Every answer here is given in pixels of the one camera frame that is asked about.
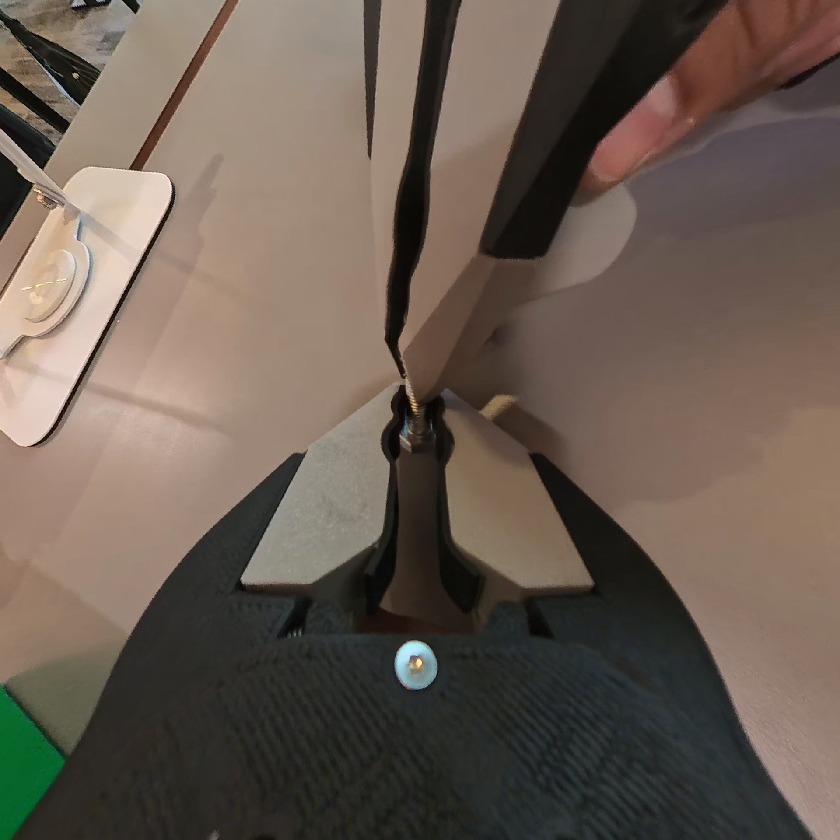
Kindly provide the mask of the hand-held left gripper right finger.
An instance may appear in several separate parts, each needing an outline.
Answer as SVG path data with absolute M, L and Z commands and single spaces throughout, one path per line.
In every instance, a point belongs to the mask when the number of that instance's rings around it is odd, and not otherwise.
M 529 451 L 451 391 L 437 431 L 439 573 L 468 615 L 594 585 Z

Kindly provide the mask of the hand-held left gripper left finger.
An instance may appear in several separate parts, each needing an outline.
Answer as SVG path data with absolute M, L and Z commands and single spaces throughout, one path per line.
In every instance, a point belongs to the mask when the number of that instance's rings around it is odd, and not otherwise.
M 396 567 L 403 387 L 391 385 L 313 443 L 241 577 L 251 592 L 374 614 Z

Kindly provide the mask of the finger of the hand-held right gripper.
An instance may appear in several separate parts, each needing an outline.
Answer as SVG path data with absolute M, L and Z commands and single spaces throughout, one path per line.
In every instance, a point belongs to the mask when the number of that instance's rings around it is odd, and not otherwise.
M 374 278 L 400 376 L 410 288 L 423 249 L 442 95 L 441 2 L 363 2 Z
M 501 84 L 492 80 L 488 48 L 494 14 L 504 3 L 441 2 L 442 95 L 429 167 L 428 216 L 410 288 L 400 351 L 420 400 L 448 387 L 467 355 L 465 332 L 487 281 L 480 249 L 493 169 L 506 142 L 496 121 Z

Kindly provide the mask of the steel hex bolt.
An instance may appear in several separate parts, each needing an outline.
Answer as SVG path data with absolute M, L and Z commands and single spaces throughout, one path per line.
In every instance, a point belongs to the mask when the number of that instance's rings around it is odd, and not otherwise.
M 399 440 L 409 454 L 419 454 L 436 443 L 434 403 L 421 401 L 407 376 L 402 380 L 402 402 Z

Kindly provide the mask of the person's right hand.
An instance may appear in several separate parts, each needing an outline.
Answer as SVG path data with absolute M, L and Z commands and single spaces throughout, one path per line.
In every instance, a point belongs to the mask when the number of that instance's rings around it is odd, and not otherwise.
M 809 74 L 838 50 L 838 1 L 728 2 L 600 142 L 583 194 L 612 189 L 711 118 Z

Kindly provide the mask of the white metal stand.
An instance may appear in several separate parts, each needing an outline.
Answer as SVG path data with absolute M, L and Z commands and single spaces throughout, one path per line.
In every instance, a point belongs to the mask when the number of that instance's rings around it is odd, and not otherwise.
M 67 410 L 175 189 L 162 173 L 93 166 L 60 187 L 6 132 L 2 153 L 49 209 L 1 300 L 2 434 L 28 448 Z

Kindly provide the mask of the green plastic object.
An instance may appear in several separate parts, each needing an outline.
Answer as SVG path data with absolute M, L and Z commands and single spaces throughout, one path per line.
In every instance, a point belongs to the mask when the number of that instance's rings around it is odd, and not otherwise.
M 1 838 L 13 838 L 42 800 L 65 759 L 1 688 Z

